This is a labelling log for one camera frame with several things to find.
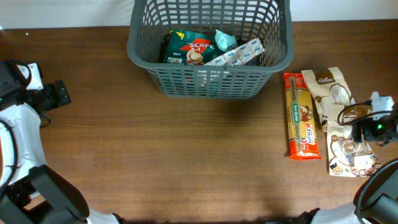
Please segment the beige Pantree mushroom pouch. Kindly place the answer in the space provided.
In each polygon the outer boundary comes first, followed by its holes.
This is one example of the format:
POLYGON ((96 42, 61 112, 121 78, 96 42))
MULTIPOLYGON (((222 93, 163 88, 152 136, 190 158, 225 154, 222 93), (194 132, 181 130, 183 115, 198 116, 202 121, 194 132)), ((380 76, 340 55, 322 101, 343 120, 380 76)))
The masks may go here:
POLYGON ((377 170, 377 155, 366 142, 354 142, 352 126, 338 124, 338 114, 343 105, 331 105, 327 111, 326 142, 328 146, 328 171, 338 177, 366 177, 377 170))

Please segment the green Nescafe coffee bag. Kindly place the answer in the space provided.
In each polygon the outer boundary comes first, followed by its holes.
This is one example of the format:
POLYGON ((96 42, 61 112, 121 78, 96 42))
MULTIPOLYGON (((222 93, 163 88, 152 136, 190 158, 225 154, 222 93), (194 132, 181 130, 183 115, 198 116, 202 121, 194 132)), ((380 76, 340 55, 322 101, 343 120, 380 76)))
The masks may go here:
POLYGON ((204 65, 224 54, 214 35, 181 29, 170 29, 169 35, 163 63, 204 65))

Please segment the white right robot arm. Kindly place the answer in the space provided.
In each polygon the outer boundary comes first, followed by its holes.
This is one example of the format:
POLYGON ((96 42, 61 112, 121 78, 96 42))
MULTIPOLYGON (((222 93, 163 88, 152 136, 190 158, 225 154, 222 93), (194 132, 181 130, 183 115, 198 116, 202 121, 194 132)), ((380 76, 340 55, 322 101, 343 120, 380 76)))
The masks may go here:
MULTIPOLYGON (((372 112, 362 117, 345 121, 345 111, 336 117, 340 126, 351 126, 354 142, 375 142, 386 146, 397 142, 397 103, 391 96, 374 91, 369 100, 358 104, 371 106, 372 112)), ((333 209, 315 208, 303 212, 294 223, 397 223, 397 159, 393 159, 365 181, 357 191, 352 203, 333 209)))

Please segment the multicolour tissue pack strip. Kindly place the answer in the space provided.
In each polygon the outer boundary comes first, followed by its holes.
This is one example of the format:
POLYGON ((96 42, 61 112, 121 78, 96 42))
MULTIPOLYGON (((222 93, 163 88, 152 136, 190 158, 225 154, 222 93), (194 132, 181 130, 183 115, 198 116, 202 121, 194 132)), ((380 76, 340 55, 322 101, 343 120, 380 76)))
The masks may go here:
POLYGON ((205 65, 245 65, 250 60, 264 53, 265 49, 259 38, 252 39, 239 47, 220 55, 205 65))

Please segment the teal tissue packet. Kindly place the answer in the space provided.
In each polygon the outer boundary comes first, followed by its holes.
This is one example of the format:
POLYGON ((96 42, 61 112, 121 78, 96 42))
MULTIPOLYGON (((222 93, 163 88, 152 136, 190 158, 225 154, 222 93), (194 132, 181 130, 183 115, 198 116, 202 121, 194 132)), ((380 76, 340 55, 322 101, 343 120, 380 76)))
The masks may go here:
POLYGON ((238 47, 235 36, 225 34, 220 30, 216 30, 215 41, 218 48, 224 52, 228 52, 238 47))

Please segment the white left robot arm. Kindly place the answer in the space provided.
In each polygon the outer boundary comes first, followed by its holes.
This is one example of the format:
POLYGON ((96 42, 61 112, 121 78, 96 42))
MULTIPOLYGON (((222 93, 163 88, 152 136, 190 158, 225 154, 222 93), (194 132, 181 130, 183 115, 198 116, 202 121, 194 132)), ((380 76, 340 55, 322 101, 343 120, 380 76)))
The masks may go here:
POLYGON ((120 224, 89 208, 81 192, 47 165, 40 138, 50 110, 70 104, 61 80, 44 85, 40 66, 1 62, 1 221, 120 224))

